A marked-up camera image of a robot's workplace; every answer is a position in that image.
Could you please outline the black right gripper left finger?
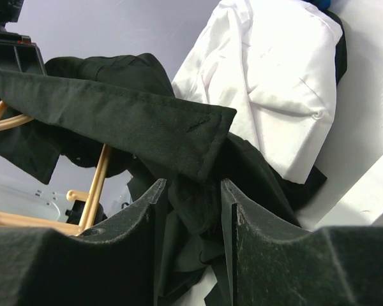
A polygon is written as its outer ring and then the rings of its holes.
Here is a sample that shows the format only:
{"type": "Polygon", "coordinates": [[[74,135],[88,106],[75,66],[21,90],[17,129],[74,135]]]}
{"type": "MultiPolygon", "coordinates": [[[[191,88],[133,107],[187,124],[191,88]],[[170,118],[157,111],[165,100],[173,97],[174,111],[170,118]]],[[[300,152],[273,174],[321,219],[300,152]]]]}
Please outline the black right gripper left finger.
{"type": "Polygon", "coordinates": [[[167,186],[68,236],[0,227],[0,305],[155,305],[167,186]]]}

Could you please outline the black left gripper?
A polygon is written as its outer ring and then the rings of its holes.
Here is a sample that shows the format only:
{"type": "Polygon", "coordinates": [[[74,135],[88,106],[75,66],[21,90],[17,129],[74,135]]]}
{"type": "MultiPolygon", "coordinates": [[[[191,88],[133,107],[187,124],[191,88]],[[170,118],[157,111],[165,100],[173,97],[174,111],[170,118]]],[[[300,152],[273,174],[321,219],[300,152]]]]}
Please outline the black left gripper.
{"type": "Polygon", "coordinates": [[[40,49],[29,36],[0,31],[0,70],[46,75],[40,49]]]}

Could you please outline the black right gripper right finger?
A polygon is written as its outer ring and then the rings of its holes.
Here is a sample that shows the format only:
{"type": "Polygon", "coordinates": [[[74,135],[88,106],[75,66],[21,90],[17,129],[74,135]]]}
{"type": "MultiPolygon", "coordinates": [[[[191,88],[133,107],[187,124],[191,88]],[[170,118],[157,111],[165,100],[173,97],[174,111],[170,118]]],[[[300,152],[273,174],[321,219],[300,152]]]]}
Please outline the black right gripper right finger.
{"type": "Polygon", "coordinates": [[[233,305],[383,305],[383,226],[307,231],[221,184],[233,305]]]}

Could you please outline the beige wooden hanger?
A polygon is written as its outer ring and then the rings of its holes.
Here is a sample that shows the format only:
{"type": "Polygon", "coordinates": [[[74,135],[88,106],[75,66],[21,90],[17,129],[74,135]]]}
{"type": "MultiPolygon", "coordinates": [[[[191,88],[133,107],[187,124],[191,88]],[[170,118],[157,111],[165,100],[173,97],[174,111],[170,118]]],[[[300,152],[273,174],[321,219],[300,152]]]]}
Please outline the beige wooden hanger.
{"type": "Polygon", "coordinates": [[[62,194],[42,186],[35,187],[0,174],[0,226],[50,227],[67,235],[77,236],[94,224],[103,189],[111,148],[104,145],[88,192],[69,190],[62,194]],[[83,201],[79,223],[66,222],[70,202],[83,201]]]}

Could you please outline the black button shirt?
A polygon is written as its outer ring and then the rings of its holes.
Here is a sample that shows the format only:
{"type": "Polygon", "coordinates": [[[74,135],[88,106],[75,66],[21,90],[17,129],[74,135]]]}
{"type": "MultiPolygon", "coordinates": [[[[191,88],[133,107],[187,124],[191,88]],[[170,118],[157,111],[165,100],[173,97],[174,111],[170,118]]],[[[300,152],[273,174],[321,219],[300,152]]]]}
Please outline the black button shirt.
{"type": "Polygon", "coordinates": [[[297,184],[283,179],[249,142],[231,133],[236,111],[177,99],[151,54],[58,57],[46,75],[0,70],[5,116],[31,122],[0,131],[0,156],[48,184],[59,156],[90,168],[112,149],[108,177],[130,171],[140,196],[165,179],[165,214],[156,304],[169,305],[224,255],[220,182],[231,179],[251,199],[291,224],[326,182],[312,168],[297,184]]]}

